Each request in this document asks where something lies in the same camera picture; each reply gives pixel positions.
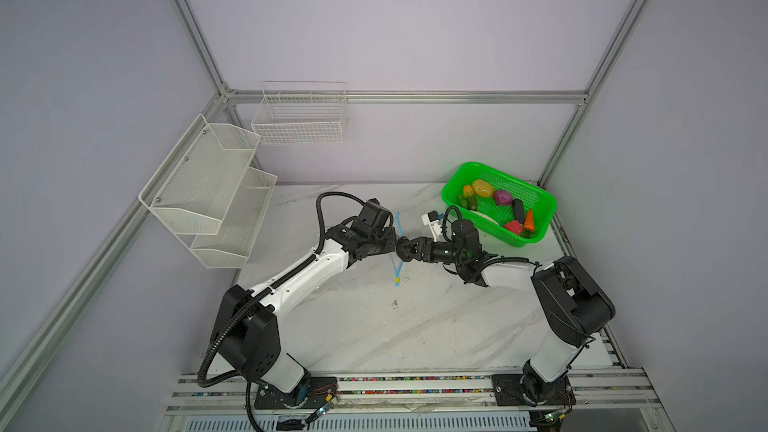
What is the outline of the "clear zip bag blue zipper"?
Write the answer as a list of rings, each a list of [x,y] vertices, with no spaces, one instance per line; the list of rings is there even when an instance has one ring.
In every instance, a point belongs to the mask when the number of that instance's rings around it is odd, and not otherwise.
[[[394,286],[399,288],[401,286],[401,272],[404,262],[395,257],[397,221],[393,214],[391,219],[391,226],[388,228],[387,233],[379,238],[366,238],[362,245],[362,251],[358,253],[358,256],[360,258],[367,258],[369,256],[387,254],[394,271]]]

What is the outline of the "purple onion toy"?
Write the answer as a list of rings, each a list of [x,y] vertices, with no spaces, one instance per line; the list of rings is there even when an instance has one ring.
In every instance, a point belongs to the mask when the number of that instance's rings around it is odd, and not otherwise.
[[[497,206],[511,206],[514,199],[513,195],[504,189],[496,189],[493,192],[492,197]]]

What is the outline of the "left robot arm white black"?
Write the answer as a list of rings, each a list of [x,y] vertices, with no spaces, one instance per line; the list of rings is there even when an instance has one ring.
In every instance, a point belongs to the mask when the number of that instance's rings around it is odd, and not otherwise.
[[[252,288],[230,288],[197,372],[198,386],[242,377],[300,401],[311,374],[283,349],[280,322],[327,280],[365,258],[394,253],[404,242],[391,227],[339,224],[323,231],[316,249],[277,276]]]

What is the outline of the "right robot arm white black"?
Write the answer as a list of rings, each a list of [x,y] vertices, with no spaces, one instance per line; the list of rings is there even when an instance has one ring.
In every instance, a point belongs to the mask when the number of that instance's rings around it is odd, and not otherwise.
[[[404,262],[442,264],[465,284],[536,295],[549,331],[523,366],[517,396],[529,405],[543,405],[557,394],[575,359],[616,315],[611,299],[576,258],[542,264],[490,253],[468,219],[455,220],[441,240],[401,237],[396,252]]]

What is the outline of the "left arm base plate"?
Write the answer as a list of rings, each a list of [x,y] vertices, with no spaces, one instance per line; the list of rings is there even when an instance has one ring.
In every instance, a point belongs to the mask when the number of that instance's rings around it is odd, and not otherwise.
[[[272,384],[252,386],[250,403],[256,410],[317,409],[338,391],[338,380],[332,376],[310,376],[296,388],[283,392]]]

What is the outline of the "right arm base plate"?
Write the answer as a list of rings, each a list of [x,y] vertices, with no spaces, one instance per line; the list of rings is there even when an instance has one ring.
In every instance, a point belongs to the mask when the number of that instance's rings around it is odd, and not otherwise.
[[[498,406],[572,406],[576,399],[567,375],[545,382],[535,373],[491,376]]]

